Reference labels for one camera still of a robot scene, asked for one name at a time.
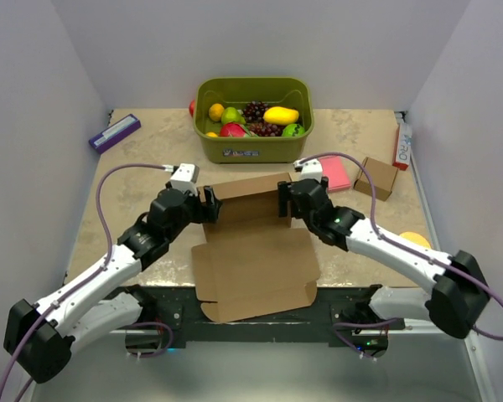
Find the red white toothpaste box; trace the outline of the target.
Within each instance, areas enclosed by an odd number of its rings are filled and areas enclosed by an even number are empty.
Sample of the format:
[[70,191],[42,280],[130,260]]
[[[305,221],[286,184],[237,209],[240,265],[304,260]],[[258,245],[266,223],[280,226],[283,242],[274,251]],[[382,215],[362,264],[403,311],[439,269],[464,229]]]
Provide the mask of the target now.
[[392,157],[392,165],[401,171],[406,171],[410,166],[412,150],[412,128],[406,122],[400,122]]

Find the dark grape bunch lower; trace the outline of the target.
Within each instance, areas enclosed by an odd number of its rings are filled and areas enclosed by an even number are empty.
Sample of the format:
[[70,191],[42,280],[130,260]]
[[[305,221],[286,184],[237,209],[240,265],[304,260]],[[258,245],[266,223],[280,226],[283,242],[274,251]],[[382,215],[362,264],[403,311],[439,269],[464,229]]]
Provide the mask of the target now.
[[254,122],[247,126],[250,133],[258,137],[280,137],[285,126],[279,126],[267,122]]

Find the dark grape bunch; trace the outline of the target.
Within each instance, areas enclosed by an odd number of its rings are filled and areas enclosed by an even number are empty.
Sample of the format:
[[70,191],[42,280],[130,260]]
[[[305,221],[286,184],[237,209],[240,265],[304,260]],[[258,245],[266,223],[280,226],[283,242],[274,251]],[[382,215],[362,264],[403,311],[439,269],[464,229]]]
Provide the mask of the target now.
[[262,101],[251,101],[242,110],[242,115],[246,123],[263,122],[264,114],[269,109],[269,105]]
[[258,137],[280,137],[285,126],[279,126],[267,122],[254,122],[247,126],[250,133]]

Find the yellow mango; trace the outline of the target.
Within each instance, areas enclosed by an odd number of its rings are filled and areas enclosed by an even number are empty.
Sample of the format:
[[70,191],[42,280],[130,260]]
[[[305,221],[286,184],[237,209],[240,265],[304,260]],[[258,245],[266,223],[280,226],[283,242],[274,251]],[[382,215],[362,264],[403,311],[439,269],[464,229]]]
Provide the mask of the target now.
[[274,106],[268,108],[262,118],[269,124],[287,126],[298,121],[299,112],[295,109]]

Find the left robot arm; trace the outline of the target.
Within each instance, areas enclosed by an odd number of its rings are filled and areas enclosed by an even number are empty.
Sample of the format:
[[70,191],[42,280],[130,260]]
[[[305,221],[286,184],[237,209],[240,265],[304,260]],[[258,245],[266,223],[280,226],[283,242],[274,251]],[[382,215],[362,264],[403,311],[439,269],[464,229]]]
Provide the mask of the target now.
[[111,300],[106,296],[167,254],[189,224],[216,222],[221,205],[211,186],[163,189],[94,265],[34,304],[22,299],[10,308],[4,349],[43,384],[99,337],[132,324],[151,327],[157,308],[139,292],[125,291]]

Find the dark grape bunch upper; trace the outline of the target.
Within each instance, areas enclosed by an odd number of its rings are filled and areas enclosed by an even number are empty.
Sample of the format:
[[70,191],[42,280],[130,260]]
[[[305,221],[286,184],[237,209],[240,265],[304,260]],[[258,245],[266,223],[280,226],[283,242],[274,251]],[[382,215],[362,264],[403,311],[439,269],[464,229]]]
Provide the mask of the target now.
[[242,110],[242,115],[246,123],[263,122],[264,114],[269,109],[269,105],[262,101],[251,101]]

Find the large cardboard box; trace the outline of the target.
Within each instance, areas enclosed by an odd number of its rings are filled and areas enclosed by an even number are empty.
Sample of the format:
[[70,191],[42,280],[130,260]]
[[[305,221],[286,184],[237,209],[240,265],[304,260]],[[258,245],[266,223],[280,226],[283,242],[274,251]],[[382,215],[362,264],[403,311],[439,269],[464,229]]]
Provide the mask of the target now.
[[313,304],[319,263],[307,229],[279,217],[277,186],[288,173],[213,185],[219,218],[191,250],[195,291],[212,322],[225,323]]

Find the green pear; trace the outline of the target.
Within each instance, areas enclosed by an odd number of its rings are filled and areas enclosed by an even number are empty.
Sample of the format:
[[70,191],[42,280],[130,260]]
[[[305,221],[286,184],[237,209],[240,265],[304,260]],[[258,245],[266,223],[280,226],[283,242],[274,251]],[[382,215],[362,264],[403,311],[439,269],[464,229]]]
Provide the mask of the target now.
[[246,120],[235,107],[229,106],[223,110],[220,117],[220,122],[222,125],[226,125],[229,123],[237,123],[244,125],[246,123]]

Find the purple rectangular box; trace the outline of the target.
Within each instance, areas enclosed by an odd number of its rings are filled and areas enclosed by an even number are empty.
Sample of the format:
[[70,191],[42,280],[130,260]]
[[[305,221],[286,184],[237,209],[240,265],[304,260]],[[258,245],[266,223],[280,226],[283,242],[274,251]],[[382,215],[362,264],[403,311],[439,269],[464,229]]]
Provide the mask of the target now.
[[94,151],[101,155],[139,130],[141,126],[141,122],[133,114],[129,114],[93,136],[88,143]]

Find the orange round sponge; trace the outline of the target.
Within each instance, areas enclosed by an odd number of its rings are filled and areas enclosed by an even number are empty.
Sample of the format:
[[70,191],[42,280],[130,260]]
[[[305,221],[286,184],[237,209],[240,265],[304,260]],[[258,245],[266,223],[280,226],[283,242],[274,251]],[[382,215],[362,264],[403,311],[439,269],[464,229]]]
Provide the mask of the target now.
[[430,242],[421,234],[412,232],[412,231],[405,231],[399,234],[399,236],[405,240],[408,240],[416,245],[422,246],[424,248],[431,248]]

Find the red fruit behind bin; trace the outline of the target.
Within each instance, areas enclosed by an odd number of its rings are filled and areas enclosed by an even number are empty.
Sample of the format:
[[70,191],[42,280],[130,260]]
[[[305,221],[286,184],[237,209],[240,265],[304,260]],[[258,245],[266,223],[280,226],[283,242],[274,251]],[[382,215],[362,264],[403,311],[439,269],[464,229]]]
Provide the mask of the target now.
[[189,103],[189,114],[191,117],[194,117],[194,111],[195,111],[195,100],[192,100]]

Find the green plastic bin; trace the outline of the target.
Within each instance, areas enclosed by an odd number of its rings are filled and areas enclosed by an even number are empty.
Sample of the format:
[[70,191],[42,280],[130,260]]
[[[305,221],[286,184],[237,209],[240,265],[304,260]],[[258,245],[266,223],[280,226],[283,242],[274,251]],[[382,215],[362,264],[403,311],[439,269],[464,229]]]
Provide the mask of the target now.
[[308,86],[292,77],[222,77],[196,92],[194,130],[214,163],[294,162],[314,127]]

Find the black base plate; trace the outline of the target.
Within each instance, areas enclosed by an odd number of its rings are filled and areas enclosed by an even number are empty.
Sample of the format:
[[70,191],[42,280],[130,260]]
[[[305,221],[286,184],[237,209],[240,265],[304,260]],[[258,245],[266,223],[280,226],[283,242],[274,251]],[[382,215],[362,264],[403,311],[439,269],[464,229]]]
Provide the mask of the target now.
[[334,329],[338,322],[371,324],[380,328],[380,318],[368,307],[381,285],[368,287],[320,287],[309,307],[278,312],[229,323],[212,322],[200,309],[195,291],[190,287],[121,286],[105,297],[107,301],[122,293],[139,299],[143,310],[138,322],[158,321],[173,331],[173,338],[162,329],[155,337],[171,348],[185,348],[192,342],[239,343],[326,343],[344,347],[340,334],[359,350],[377,356],[388,346],[387,335],[361,335],[358,329]]

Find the pink rectangular block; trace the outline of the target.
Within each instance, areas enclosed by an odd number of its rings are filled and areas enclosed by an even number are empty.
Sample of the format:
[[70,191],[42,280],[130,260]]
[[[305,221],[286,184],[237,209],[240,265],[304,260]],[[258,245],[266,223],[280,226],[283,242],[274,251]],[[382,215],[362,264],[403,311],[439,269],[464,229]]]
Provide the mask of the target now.
[[319,162],[323,169],[323,175],[329,180],[329,193],[339,192],[351,187],[351,181],[342,163],[341,157],[321,157]]

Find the small brown cardboard box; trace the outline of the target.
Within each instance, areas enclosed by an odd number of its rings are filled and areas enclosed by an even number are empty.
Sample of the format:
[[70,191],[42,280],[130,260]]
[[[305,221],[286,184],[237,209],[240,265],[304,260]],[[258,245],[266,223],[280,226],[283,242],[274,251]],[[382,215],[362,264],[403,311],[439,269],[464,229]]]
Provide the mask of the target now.
[[[392,195],[399,169],[370,157],[366,157],[362,165],[374,183],[376,198],[387,201]],[[371,184],[362,169],[356,176],[353,189],[369,196],[372,195]]]

